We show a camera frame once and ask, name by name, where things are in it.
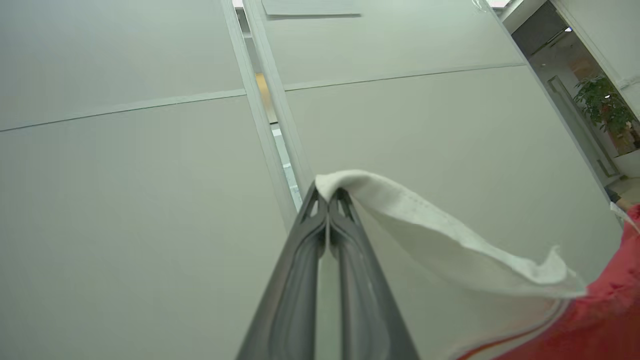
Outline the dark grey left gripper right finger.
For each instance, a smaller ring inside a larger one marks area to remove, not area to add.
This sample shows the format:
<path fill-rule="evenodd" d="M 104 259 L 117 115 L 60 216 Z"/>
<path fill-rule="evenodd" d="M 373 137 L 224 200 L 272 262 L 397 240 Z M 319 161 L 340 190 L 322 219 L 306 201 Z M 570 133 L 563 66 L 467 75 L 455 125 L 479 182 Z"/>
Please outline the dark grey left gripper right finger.
<path fill-rule="evenodd" d="M 329 241 L 339 266 L 342 358 L 418 360 L 418 350 L 349 193 L 339 188 L 328 210 Z"/>

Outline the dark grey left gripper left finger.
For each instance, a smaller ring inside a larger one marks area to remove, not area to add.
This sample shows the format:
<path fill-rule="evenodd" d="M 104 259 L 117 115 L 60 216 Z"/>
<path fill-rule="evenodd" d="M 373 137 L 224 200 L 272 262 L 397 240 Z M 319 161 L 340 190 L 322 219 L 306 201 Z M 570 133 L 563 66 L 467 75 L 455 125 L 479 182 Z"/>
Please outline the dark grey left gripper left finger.
<path fill-rule="evenodd" d="M 238 360 L 313 360 L 319 260 L 329 205 L 311 183 L 238 351 Z"/>

